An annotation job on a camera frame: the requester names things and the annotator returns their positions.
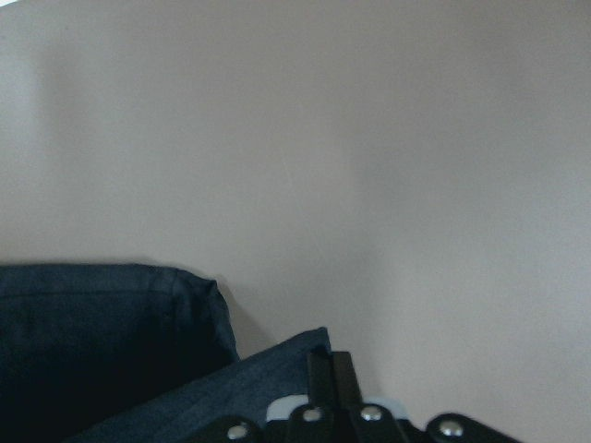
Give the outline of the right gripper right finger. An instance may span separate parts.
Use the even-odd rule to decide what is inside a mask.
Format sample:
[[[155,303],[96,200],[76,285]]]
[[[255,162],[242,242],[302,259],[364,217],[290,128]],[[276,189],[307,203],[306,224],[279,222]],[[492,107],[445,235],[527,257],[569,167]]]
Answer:
[[[356,370],[349,352],[332,353],[332,376],[337,403],[342,409],[354,409],[363,402]]]

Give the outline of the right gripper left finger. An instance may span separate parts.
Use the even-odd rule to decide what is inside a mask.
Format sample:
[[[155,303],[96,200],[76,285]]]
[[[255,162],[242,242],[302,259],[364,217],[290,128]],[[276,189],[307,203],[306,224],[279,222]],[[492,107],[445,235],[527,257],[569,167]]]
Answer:
[[[308,355],[308,397],[315,406],[335,406],[331,357],[322,350]]]

